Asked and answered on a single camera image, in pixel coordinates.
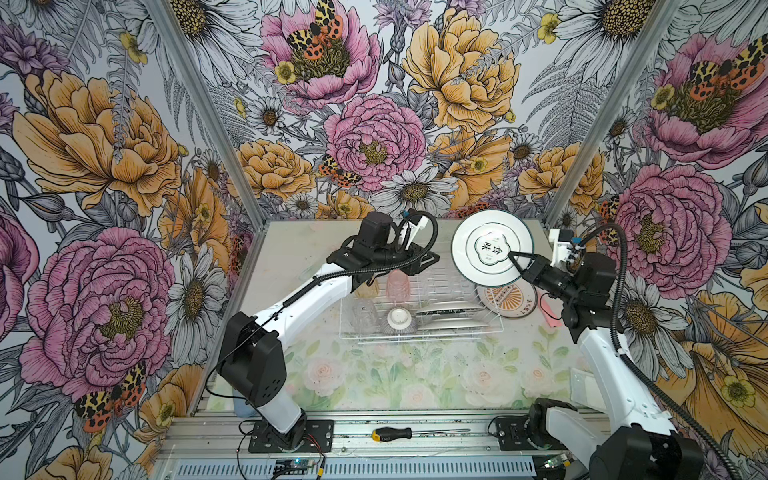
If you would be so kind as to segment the white green rim plate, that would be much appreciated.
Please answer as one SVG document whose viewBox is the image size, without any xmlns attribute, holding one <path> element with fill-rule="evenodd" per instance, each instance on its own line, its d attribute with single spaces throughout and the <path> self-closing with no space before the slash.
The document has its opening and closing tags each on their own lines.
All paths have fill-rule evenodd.
<svg viewBox="0 0 768 480">
<path fill-rule="evenodd" d="M 534 239 L 522 220 L 500 210 L 468 216 L 451 242 L 451 257 L 459 273 L 483 287 L 501 287 L 522 278 L 526 267 L 514 267 L 508 259 L 510 251 L 534 253 Z"/>
</svg>

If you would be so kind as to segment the white wire dish rack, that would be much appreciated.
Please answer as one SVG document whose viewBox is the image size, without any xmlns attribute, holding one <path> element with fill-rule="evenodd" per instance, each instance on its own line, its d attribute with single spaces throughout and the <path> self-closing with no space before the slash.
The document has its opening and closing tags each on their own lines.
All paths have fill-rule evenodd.
<svg viewBox="0 0 768 480">
<path fill-rule="evenodd" d="M 405 303 L 392 303 L 386 296 L 387 275 L 376 278 L 380 286 L 380 294 L 371 299 L 376 306 L 379 320 L 379 330 L 373 334 L 356 334 L 350 325 L 350 307 L 352 296 L 340 303 L 339 333 L 344 340 L 354 340 L 358 343 L 387 343 L 387 342 L 426 342 L 452 338 L 479 338 L 484 335 L 497 334 L 503 331 L 501 317 L 488 310 L 479 300 L 476 285 L 466 280 L 450 262 L 442 261 L 426 271 L 409 278 L 411 298 Z M 414 316 L 420 307 L 442 302 L 467 302 L 484 308 L 469 316 Z M 417 322 L 416 332 L 408 335 L 386 335 L 382 332 L 382 323 L 387 312 L 395 307 L 407 308 Z"/>
</svg>

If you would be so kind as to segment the orange pattern plate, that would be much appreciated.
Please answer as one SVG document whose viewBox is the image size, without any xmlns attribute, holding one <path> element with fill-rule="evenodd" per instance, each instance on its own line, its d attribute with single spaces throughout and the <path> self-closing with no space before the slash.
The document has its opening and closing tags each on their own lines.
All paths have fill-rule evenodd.
<svg viewBox="0 0 768 480">
<path fill-rule="evenodd" d="M 502 287 L 477 286 L 476 293 L 488 310 L 508 319 L 524 318 L 538 307 L 538 294 L 525 281 Z"/>
</svg>

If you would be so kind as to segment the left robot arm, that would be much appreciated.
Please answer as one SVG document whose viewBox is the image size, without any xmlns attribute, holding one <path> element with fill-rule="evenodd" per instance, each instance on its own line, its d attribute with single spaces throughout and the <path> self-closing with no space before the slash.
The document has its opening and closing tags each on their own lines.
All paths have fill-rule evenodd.
<svg viewBox="0 0 768 480">
<path fill-rule="evenodd" d="M 432 248 L 438 232 L 436 217 L 426 211 L 411 209 L 400 222 L 369 213 L 358 232 L 294 292 L 254 315 L 239 312 L 227 321 L 215 371 L 259 413 L 271 444 L 295 450 L 309 436 L 307 414 L 285 387 L 285 347 L 361 285 L 394 270 L 414 276 L 437 263 Z"/>
</svg>

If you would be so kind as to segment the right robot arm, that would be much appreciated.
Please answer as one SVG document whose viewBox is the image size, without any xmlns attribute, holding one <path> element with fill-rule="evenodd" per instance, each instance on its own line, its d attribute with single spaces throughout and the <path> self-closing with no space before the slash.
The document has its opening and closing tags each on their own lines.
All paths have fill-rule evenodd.
<svg viewBox="0 0 768 480">
<path fill-rule="evenodd" d="M 563 321 L 595 376 L 610 423 L 602 435 L 569 403 L 538 399 L 526 422 L 529 441 L 565 447 L 592 479 L 698 478 L 704 453 L 677 431 L 671 406 L 657 404 L 619 332 L 625 268 L 599 253 L 587 254 L 573 274 L 541 255 L 511 252 L 509 258 L 525 281 L 562 301 Z"/>
</svg>

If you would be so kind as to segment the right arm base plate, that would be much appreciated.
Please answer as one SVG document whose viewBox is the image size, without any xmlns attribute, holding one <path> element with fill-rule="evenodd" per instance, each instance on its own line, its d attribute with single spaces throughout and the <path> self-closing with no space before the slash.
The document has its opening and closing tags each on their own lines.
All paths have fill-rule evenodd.
<svg viewBox="0 0 768 480">
<path fill-rule="evenodd" d="M 527 416 L 499 416 L 492 421 L 499 449 L 505 452 L 537 450 L 529 436 Z"/>
</svg>

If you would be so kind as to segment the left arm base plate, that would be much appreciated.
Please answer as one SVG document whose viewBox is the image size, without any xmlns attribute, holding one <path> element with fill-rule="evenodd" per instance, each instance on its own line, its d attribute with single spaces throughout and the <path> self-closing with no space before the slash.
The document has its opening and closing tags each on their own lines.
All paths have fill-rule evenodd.
<svg viewBox="0 0 768 480">
<path fill-rule="evenodd" d="M 329 453 L 332 449 L 334 421 L 300 419 L 287 433 L 280 433 L 265 420 L 255 423 L 248 452 L 267 453 Z"/>
</svg>

